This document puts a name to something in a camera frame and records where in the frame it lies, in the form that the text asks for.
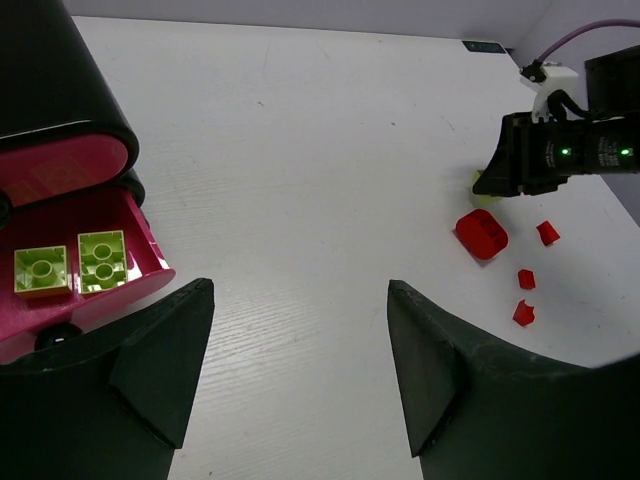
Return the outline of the pink top drawer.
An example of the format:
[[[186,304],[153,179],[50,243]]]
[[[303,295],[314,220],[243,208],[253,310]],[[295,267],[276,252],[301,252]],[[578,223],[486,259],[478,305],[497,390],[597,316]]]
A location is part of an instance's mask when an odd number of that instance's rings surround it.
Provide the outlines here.
[[[116,177],[129,154],[108,135],[91,134],[1,155],[1,191],[17,208]]]

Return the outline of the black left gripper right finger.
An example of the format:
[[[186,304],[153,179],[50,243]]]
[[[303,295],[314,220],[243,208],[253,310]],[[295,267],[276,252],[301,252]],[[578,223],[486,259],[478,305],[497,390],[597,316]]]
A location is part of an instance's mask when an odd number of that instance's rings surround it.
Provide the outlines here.
[[[411,454],[426,479],[635,479],[639,359],[581,367],[510,344],[388,286]]]

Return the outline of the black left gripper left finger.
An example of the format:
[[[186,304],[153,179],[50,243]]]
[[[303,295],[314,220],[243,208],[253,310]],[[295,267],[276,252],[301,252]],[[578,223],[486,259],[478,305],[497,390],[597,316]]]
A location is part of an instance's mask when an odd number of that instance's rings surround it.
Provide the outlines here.
[[[165,479],[181,449],[214,315],[199,278],[1,368],[4,479]]]

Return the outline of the black drawer cabinet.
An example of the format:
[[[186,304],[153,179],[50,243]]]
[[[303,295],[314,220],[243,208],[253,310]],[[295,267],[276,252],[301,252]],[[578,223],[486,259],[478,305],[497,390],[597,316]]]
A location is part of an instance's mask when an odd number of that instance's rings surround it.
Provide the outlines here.
[[[138,139],[63,3],[2,2],[1,155],[91,134],[121,141],[129,154],[98,185],[136,183]],[[2,216],[25,206],[1,191]]]

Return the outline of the light green 2x3 lego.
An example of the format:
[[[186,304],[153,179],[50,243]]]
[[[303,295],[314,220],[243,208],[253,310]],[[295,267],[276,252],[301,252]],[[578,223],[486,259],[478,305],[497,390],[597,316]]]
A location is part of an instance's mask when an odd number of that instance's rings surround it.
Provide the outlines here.
[[[103,293],[128,281],[123,230],[80,233],[77,243],[82,295]]]

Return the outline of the light green small lego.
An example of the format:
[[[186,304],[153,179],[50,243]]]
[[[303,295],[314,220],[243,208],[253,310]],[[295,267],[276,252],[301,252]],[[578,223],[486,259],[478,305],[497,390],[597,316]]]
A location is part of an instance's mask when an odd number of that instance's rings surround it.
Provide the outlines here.
[[[67,248],[64,245],[14,251],[14,293],[24,298],[70,292]]]

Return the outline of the pink drawer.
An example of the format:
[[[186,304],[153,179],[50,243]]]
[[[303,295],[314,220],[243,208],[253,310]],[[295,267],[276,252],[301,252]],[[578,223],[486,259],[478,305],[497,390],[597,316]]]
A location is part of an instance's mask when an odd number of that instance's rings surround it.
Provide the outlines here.
[[[123,230],[128,281],[94,295],[79,291],[77,236]],[[64,245],[70,292],[24,298],[14,293],[14,251]],[[59,197],[13,214],[1,230],[1,361],[33,352],[46,330],[91,330],[127,306],[157,292],[175,276],[134,195],[125,188],[101,187]]]
[[[1,191],[17,208],[116,177],[129,154],[108,135],[91,134],[1,155]]]

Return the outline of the red flower printed lego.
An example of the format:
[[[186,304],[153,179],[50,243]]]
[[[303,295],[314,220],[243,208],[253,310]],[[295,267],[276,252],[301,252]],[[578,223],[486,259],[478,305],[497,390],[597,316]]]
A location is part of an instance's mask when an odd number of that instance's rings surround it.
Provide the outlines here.
[[[475,209],[457,220],[456,237],[476,259],[490,261],[509,243],[506,230],[485,209]]]

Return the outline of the red curved lego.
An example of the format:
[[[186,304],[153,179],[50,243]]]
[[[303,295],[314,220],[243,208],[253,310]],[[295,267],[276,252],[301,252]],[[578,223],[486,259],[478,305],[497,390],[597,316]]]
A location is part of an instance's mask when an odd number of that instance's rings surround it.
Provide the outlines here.
[[[534,307],[528,305],[525,300],[520,300],[512,315],[512,320],[525,328],[535,321]]]

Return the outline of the red lego near arm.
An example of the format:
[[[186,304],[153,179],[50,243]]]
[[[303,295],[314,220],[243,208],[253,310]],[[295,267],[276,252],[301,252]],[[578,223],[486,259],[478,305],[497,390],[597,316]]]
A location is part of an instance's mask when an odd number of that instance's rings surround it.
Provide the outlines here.
[[[549,221],[543,221],[536,227],[541,243],[545,247],[550,247],[557,242],[561,236]]]

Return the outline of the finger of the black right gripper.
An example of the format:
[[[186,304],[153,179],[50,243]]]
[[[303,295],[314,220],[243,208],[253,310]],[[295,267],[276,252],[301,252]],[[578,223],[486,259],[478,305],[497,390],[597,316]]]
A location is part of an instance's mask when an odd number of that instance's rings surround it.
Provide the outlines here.
[[[519,196],[520,161],[509,147],[498,147],[472,186],[476,195]]]

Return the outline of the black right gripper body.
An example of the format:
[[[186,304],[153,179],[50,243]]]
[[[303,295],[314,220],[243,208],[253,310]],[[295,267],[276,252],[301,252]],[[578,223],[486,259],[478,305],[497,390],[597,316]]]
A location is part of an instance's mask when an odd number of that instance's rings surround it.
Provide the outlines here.
[[[571,176],[639,172],[639,117],[535,123],[503,118],[499,193],[541,195]]]

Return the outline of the red small square lego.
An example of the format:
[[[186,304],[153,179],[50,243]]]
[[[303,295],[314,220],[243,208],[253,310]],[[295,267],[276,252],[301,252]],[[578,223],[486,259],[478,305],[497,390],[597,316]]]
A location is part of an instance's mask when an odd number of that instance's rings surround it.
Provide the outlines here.
[[[517,274],[519,286],[524,290],[533,290],[536,288],[535,274],[529,269],[520,269]]]

